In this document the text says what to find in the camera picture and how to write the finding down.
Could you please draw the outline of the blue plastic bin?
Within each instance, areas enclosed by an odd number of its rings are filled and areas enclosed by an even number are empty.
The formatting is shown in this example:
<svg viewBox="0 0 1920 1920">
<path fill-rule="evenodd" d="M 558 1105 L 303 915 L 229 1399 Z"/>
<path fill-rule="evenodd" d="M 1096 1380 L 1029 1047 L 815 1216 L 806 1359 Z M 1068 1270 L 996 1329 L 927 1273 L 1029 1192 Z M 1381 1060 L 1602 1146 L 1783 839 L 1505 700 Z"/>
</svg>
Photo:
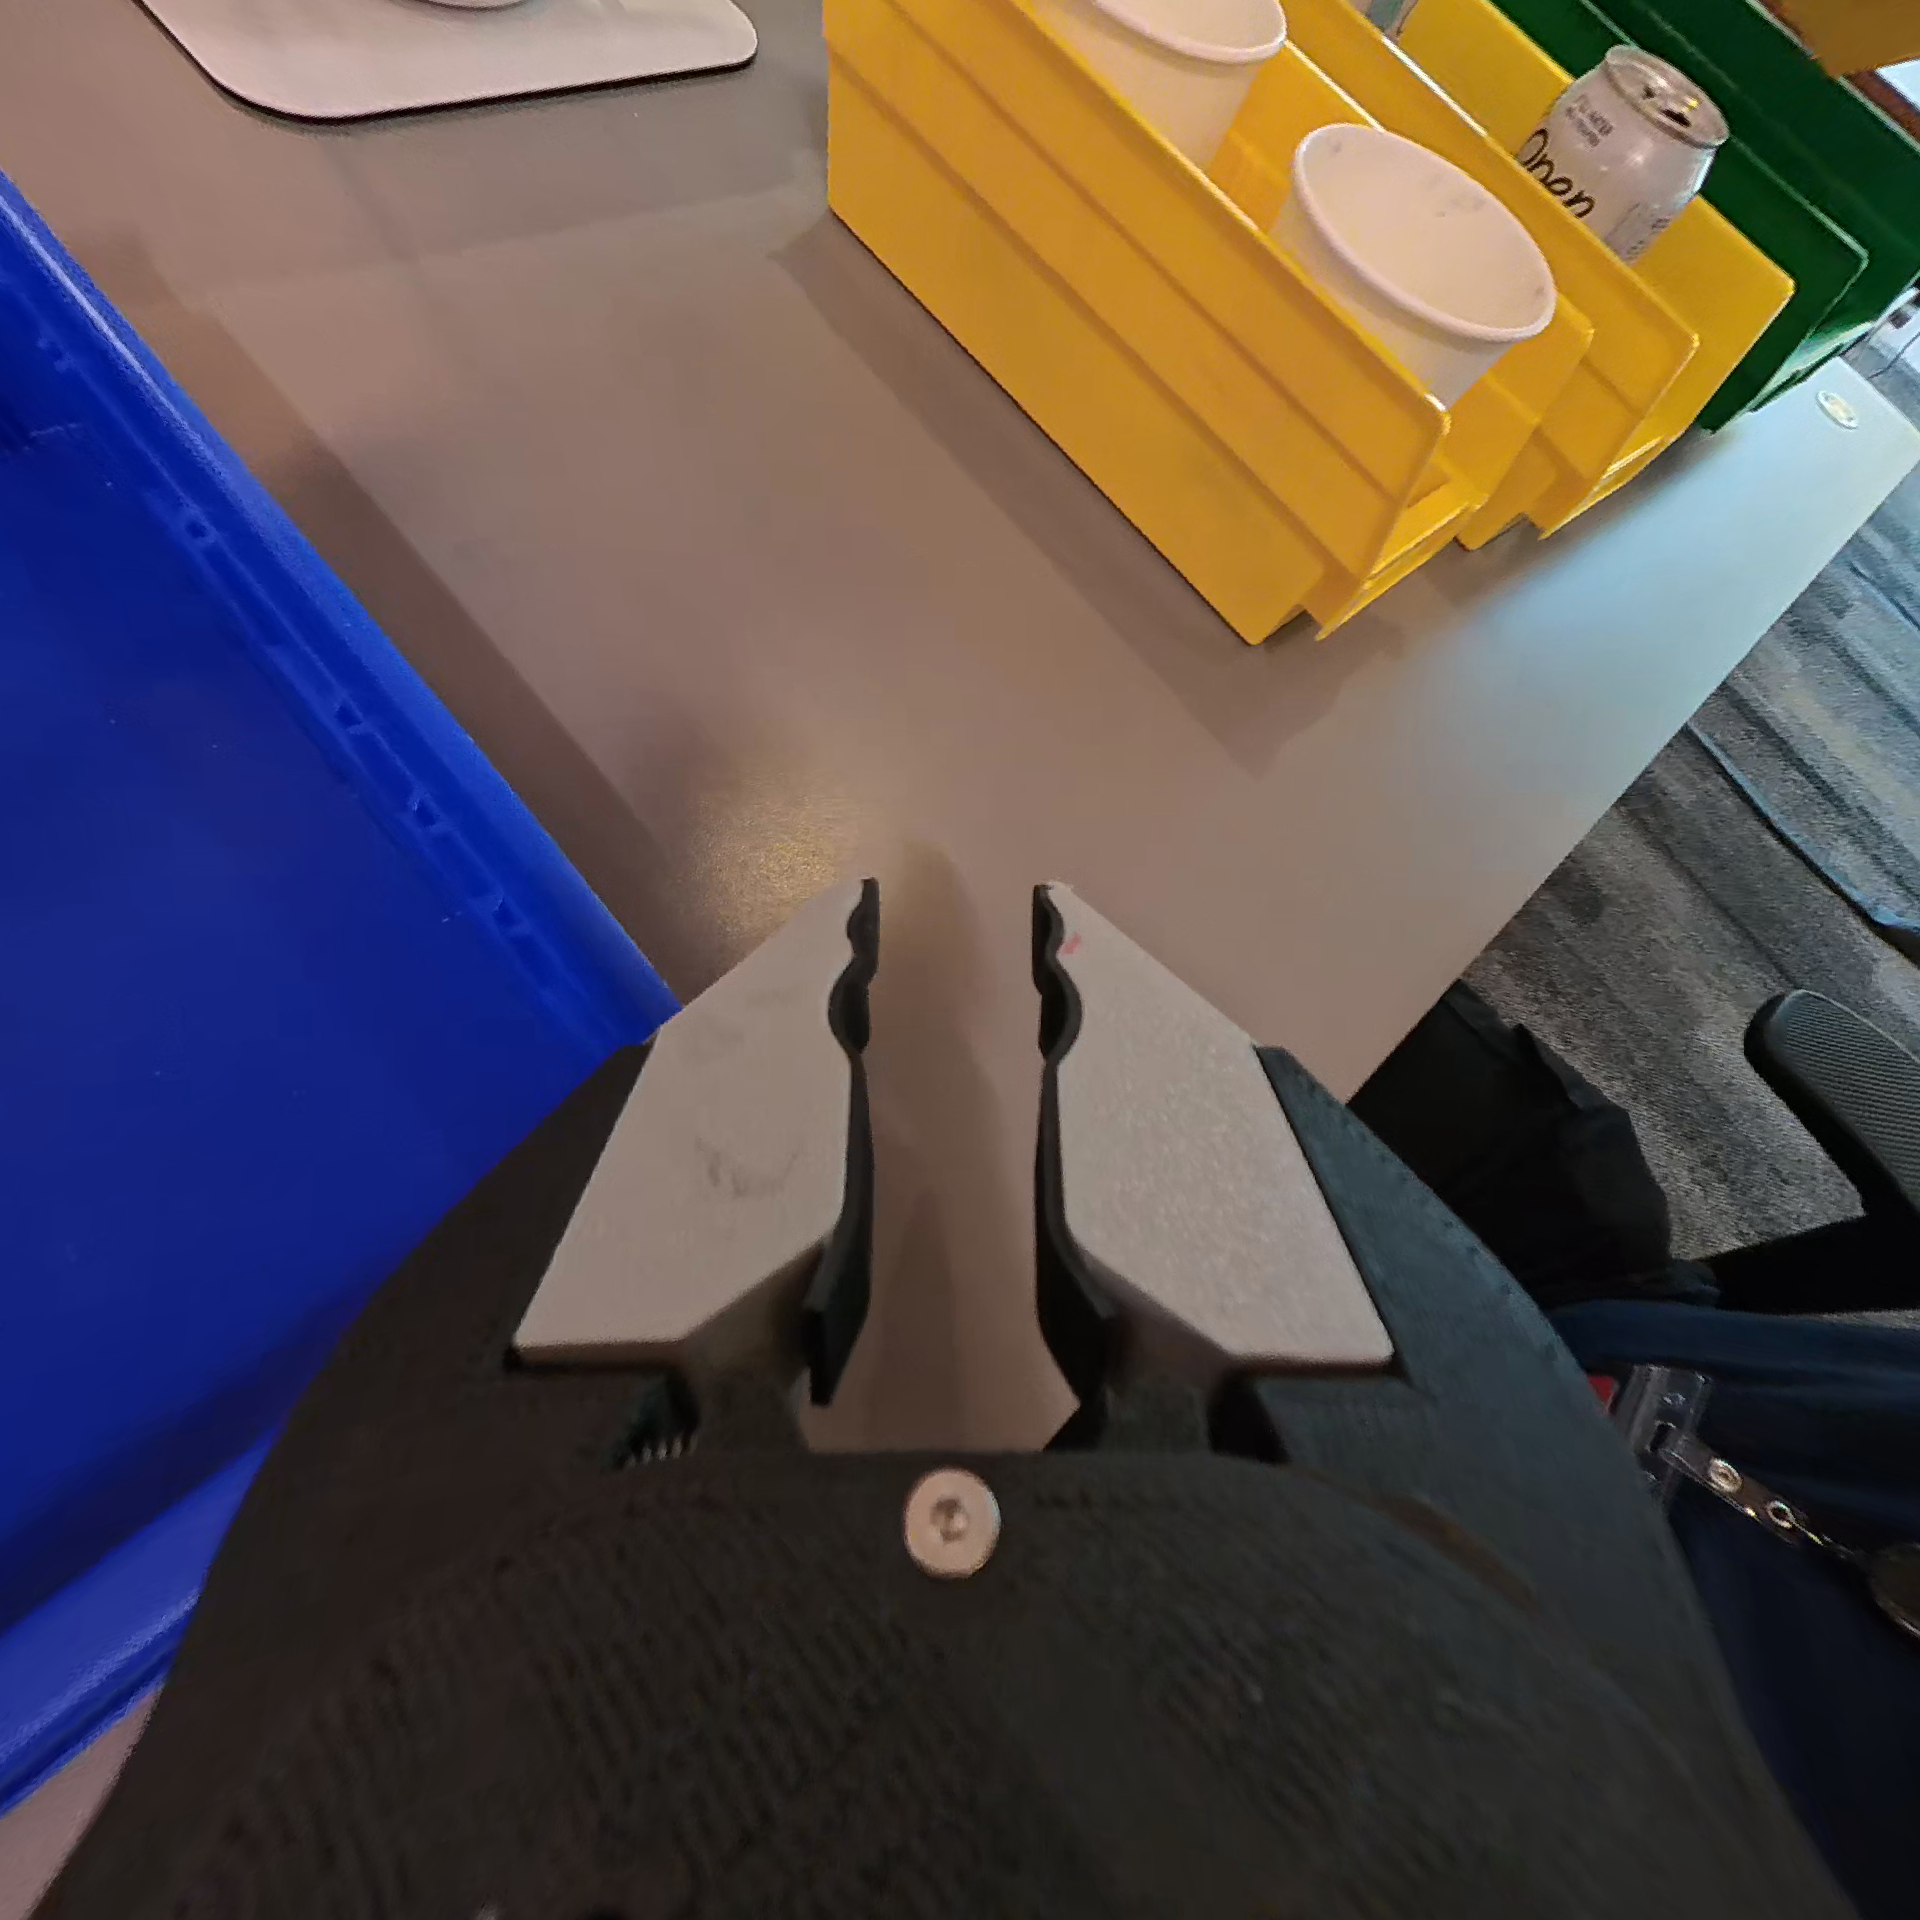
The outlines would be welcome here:
<svg viewBox="0 0 1920 1920">
<path fill-rule="evenodd" d="M 330 1343 L 674 995 L 3 184 L 3 1808 Z"/>
</svg>

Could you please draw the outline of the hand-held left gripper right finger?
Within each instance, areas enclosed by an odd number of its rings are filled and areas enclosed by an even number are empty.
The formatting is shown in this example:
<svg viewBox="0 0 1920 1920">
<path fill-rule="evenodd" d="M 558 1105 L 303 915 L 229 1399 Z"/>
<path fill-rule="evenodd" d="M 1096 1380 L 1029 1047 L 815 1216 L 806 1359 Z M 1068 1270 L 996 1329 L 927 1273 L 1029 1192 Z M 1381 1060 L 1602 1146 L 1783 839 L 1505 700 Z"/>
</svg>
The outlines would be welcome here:
<svg viewBox="0 0 1920 1920">
<path fill-rule="evenodd" d="M 1065 883 L 1029 903 L 1035 1302 L 1072 1410 L 1049 1446 L 1193 1429 L 1240 1386 L 1394 1360 L 1260 1047 Z"/>
</svg>

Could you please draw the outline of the yellow plastic bin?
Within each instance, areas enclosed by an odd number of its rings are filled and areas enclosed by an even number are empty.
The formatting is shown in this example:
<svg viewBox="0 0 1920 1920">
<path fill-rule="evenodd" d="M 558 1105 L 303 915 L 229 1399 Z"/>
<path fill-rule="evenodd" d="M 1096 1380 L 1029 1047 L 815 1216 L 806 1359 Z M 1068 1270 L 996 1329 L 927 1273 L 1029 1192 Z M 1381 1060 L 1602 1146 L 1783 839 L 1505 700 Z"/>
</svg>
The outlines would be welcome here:
<svg viewBox="0 0 1920 1920">
<path fill-rule="evenodd" d="M 1437 51 L 1437 28 L 1466 32 L 1462 55 Z M 1632 453 L 1667 388 L 1697 350 L 1697 330 L 1563 211 L 1514 158 L 1568 75 L 1490 4 L 1443 4 L 1437 28 L 1417 28 L 1415 55 L 1350 4 L 1294 4 L 1290 36 L 1323 75 L 1378 126 L 1431 147 L 1514 213 L 1545 255 L 1558 310 L 1537 341 L 1511 346 L 1495 385 L 1529 420 L 1529 437 L 1455 533 L 1466 549 L 1515 519 L 1550 533 L 1581 512 Z"/>
<path fill-rule="evenodd" d="M 1421 4 L 1400 39 L 1417 61 L 1482 130 L 1515 147 L 1569 87 L 1558 67 L 1491 4 Z M 1619 373 L 1650 356 L 1646 341 L 1620 341 L 1599 328 L 1591 302 L 1581 313 L 1595 325 L 1588 356 L 1558 395 L 1553 414 L 1526 441 L 1491 500 L 1462 527 L 1460 544 L 1482 549 L 1524 519 L 1540 535 L 1636 480 L 1669 445 L 1686 437 L 1706 400 L 1787 305 L 1792 279 L 1751 246 L 1706 201 L 1686 208 L 1634 260 L 1632 274 L 1693 333 L 1693 350 L 1646 407 L 1610 438 L 1610 463 L 1584 420 L 1619 391 Z"/>
<path fill-rule="evenodd" d="M 1569 302 L 1443 410 L 1277 250 L 1295 143 L 1372 125 L 1282 49 L 1209 172 L 1025 4 L 828 4 L 828 204 L 1248 644 L 1455 541 L 1588 356 Z"/>
</svg>

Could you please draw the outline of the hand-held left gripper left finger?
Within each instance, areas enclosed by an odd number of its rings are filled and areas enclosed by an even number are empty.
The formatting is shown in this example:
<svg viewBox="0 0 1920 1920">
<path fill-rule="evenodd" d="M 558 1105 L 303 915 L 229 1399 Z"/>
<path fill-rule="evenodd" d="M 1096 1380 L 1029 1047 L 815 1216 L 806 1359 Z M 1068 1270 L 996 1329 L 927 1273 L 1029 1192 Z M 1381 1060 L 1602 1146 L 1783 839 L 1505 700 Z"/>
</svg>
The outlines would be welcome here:
<svg viewBox="0 0 1920 1920">
<path fill-rule="evenodd" d="M 878 886 L 838 883 L 651 1039 L 515 1327 L 525 1367 L 763 1371 L 828 1406 L 870 1305 Z"/>
</svg>

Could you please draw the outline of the person's dark pants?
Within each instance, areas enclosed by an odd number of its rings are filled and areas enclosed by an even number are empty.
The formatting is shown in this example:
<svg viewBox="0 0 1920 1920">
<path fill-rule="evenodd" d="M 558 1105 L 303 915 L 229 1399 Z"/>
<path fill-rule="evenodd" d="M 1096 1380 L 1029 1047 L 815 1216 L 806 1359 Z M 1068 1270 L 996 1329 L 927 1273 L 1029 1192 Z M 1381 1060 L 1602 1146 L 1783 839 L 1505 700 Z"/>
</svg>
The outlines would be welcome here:
<svg viewBox="0 0 1920 1920">
<path fill-rule="evenodd" d="M 1632 1116 L 1466 982 L 1407 1034 L 1350 1110 L 1545 1312 L 1717 1306 L 1674 1253 Z"/>
</svg>

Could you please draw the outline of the white paper cup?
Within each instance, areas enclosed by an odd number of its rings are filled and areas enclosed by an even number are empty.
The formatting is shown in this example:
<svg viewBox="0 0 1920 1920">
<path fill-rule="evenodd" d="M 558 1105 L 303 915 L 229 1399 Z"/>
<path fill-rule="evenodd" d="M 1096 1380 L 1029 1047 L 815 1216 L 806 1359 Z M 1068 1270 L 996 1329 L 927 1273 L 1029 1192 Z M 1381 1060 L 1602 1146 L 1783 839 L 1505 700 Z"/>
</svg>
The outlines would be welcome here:
<svg viewBox="0 0 1920 1920">
<path fill-rule="evenodd" d="M 1557 313 L 1521 220 L 1443 157 L 1378 126 L 1306 131 L 1268 234 L 1440 407 Z"/>
<path fill-rule="evenodd" d="M 1208 172 L 1287 39 L 1282 4 L 1033 4 L 1045 30 Z"/>
</svg>

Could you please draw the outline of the white table mat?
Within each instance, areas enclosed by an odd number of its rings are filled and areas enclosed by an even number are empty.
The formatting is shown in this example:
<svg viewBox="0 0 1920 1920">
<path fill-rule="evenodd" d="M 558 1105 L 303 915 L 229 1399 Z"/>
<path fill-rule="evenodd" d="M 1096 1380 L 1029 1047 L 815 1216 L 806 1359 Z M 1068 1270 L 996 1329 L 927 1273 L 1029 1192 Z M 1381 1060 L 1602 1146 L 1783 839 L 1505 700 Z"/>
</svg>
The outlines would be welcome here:
<svg viewBox="0 0 1920 1920">
<path fill-rule="evenodd" d="M 737 4 L 144 4 L 210 84 L 300 125 L 734 74 Z"/>
</svg>

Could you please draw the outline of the green plastic bin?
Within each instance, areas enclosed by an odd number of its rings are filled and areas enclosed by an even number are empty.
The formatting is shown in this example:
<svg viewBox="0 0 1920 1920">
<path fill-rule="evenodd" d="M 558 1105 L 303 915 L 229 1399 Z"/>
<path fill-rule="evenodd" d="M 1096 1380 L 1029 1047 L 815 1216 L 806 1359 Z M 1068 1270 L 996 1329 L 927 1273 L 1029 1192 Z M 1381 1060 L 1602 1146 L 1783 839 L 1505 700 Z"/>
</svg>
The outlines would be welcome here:
<svg viewBox="0 0 1920 1920">
<path fill-rule="evenodd" d="M 1916 279 L 1915 137 L 1853 87 L 1827 79 L 1759 4 L 1620 6 L 1632 25 L 1663 30 L 1700 55 L 1732 87 L 1739 130 L 1767 165 L 1868 252 L 1835 310 L 1842 346 L 1825 360 L 1854 346 Z"/>
<path fill-rule="evenodd" d="M 1700 84 L 1727 119 L 1702 196 L 1792 279 L 1792 293 L 1700 414 L 1714 431 L 1807 379 L 1842 346 L 1835 310 L 1868 252 L 1827 213 L 1792 189 L 1739 130 L 1732 87 L 1663 30 L 1646 32 L 1620 4 L 1501 4 L 1505 18 L 1569 75 L 1595 67 L 1616 43 L 1650 51 Z"/>
</svg>

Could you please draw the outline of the badge holder clip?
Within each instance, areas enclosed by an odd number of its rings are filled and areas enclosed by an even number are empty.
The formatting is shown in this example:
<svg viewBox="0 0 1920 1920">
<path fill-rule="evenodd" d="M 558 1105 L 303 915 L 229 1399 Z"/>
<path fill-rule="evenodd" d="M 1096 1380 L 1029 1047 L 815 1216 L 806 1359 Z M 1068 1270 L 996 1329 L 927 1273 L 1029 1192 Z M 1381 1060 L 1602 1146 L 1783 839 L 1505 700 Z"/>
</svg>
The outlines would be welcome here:
<svg viewBox="0 0 1920 1920">
<path fill-rule="evenodd" d="M 1653 1364 L 1620 1376 L 1591 1375 L 1588 1383 L 1661 1507 L 1671 1507 L 1686 1484 L 1767 1538 L 1838 1563 L 1858 1575 L 1876 1614 L 1916 1640 L 1916 1540 L 1854 1538 L 1710 1446 L 1702 1418 L 1713 1383 L 1704 1375 Z"/>
</svg>

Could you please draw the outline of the white drink can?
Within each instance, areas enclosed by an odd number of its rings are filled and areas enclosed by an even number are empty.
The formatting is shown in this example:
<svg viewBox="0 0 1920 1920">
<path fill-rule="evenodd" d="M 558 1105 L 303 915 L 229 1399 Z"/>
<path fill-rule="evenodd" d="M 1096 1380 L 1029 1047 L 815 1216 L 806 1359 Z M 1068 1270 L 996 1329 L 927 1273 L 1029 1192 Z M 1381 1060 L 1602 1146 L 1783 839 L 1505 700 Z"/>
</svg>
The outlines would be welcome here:
<svg viewBox="0 0 1920 1920">
<path fill-rule="evenodd" d="M 1686 74 L 1619 43 L 1557 96 L 1514 162 L 1634 263 L 1702 190 L 1727 141 L 1728 122 Z"/>
</svg>

